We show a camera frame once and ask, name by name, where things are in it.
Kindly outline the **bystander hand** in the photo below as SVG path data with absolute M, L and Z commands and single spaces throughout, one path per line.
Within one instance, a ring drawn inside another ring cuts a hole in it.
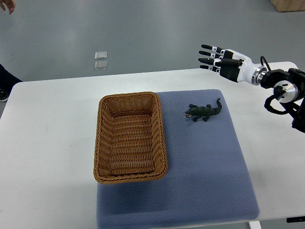
M 0 0 L 0 8 L 3 11 L 8 10 L 11 15 L 16 8 L 16 2 L 15 0 Z

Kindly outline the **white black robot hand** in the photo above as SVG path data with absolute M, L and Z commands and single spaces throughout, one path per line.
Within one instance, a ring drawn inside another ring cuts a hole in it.
M 259 77 L 267 72 L 266 67 L 254 64 L 249 57 L 237 51 L 206 44 L 201 47 L 199 54 L 202 57 L 198 59 L 200 68 L 218 73 L 232 82 L 259 85 Z

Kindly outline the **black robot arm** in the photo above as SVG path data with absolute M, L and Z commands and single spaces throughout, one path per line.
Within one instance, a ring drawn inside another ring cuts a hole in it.
M 305 73 L 296 68 L 262 72 L 256 80 L 262 88 L 272 88 L 273 94 L 265 101 L 267 111 L 292 116 L 292 128 L 305 131 Z

